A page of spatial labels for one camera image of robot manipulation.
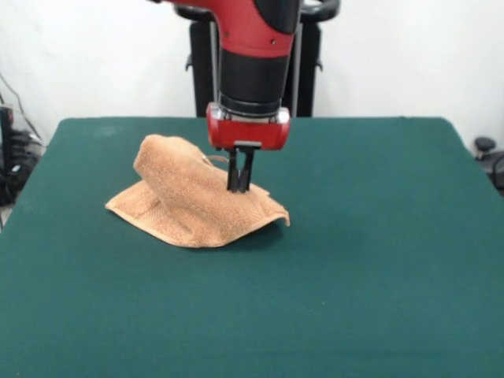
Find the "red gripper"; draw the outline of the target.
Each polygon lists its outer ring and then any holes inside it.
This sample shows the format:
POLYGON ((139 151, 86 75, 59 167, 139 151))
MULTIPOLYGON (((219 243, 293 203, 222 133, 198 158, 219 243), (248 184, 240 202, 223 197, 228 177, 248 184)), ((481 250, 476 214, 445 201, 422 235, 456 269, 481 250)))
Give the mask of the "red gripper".
POLYGON ((281 150, 288 138, 291 115, 288 108, 281 107, 273 117, 246 118, 226 113, 215 102, 206 109, 209 143, 215 148, 228 150, 227 190, 241 193, 250 190, 254 148, 242 148, 245 160, 237 169, 235 146, 255 146, 260 150, 281 150))

